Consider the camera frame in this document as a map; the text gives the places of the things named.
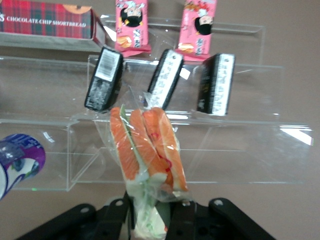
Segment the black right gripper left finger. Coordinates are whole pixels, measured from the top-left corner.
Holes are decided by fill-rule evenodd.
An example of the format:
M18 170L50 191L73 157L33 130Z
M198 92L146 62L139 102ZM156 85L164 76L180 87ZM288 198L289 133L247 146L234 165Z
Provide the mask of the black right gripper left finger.
M18 237L19 240L129 240L132 205L127 193L97 210L82 203Z

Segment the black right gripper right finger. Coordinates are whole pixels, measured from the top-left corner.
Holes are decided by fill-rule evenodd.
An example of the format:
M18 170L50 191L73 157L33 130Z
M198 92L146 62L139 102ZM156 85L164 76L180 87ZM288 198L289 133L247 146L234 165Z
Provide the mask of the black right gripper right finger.
M274 237L230 200L218 197L207 206L195 201L170 204L170 240L273 240Z

